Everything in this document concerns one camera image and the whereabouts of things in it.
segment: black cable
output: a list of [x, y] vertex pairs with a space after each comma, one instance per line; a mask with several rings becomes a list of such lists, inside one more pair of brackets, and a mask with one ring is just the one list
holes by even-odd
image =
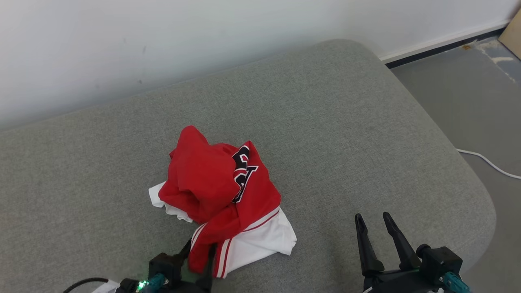
[[108, 279], [105, 279], [105, 278], [88, 278], [88, 279], [83, 279], [83, 280], [81, 280], [79, 282], [76, 282], [76, 283], [72, 284], [72, 286], [70, 286], [69, 288], [65, 289], [64, 293], [69, 293], [72, 290], [74, 290], [75, 288], [78, 288], [81, 285], [86, 284], [86, 283], [90, 283], [90, 282], [108, 283]]

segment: floor stain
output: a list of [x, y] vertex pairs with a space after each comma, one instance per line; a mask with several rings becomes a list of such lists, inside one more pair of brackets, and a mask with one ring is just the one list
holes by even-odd
[[514, 61], [514, 58], [512, 58], [512, 57], [493, 57], [493, 58], [491, 58], [491, 60], [497, 64], [498, 62], [501, 62], [501, 61]]
[[474, 47], [483, 53], [485, 56], [487, 56], [494, 64], [506, 75], [512, 82], [517, 83], [517, 81], [508, 74], [508, 72], [500, 66], [499, 62], [504, 61], [514, 61], [514, 58], [512, 57], [504, 57], [504, 56], [494, 56], [495, 54], [498, 54], [500, 50], [503, 48], [503, 45], [498, 41], [497, 38], [493, 39], [485, 39], [480, 42], [472, 42], [471, 44], [474, 44]]

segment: grey floor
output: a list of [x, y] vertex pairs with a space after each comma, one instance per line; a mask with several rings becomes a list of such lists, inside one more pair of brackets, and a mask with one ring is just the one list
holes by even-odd
[[[392, 69], [453, 145], [521, 175], [521, 61], [496, 38]], [[521, 292], [521, 180], [462, 155], [487, 187], [497, 212], [481, 260], [462, 277], [474, 293]]]

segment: baseboard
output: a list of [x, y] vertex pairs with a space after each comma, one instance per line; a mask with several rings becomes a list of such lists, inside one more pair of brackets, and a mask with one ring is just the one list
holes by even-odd
[[475, 29], [472, 29], [469, 31], [452, 34], [452, 35], [449, 35], [449, 36], [446, 36], [446, 37], [443, 37], [443, 38], [440, 38], [440, 39], [437, 39], [434, 41], [430, 41], [430, 42], [423, 43], [423, 44], [420, 44], [417, 46], [409, 47], [405, 50], [402, 50], [402, 51], [399, 51], [396, 53], [381, 56], [379, 58], [384, 63], [389, 64], [389, 63], [395, 62], [397, 60], [405, 59], [407, 57], [414, 56], [414, 55], [417, 55], [417, 54], [420, 54], [420, 53], [423, 53], [423, 52], [426, 52], [429, 50], [433, 50], [433, 49], [440, 48], [440, 47], [443, 47], [446, 45], [450, 45], [453, 43], [458, 43], [458, 42], [461, 42], [461, 41], [464, 41], [467, 39], [471, 39], [471, 38], [474, 38], [479, 35], [485, 35], [490, 32], [504, 29], [510, 21], [511, 21], [510, 19], [507, 19], [507, 20], [503, 20], [503, 21], [500, 21], [500, 22], [497, 22], [497, 23], [494, 23], [491, 25], [489, 24], [487, 26], [475, 28]]

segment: white cable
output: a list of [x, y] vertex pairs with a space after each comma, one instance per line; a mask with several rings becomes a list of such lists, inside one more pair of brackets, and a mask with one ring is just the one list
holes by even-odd
[[469, 154], [469, 155], [478, 156], [478, 157], [482, 158], [483, 160], [485, 160], [485, 162], [487, 162], [490, 166], [494, 167], [494, 169], [498, 170], [499, 172], [503, 173], [504, 175], [507, 175], [509, 177], [516, 178], [516, 179], [521, 179], [521, 176], [512, 175], [510, 173], [507, 173], [507, 172], [499, 169], [499, 167], [494, 165], [491, 161], [489, 161], [487, 158], [485, 158], [485, 156], [483, 156], [482, 154], [478, 154], [478, 153], [470, 152], [470, 151], [465, 151], [465, 150], [460, 150], [460, 149], [457, 149], [457, 151], [460, 152], [460, 153], [465, 153], [465, 154]]

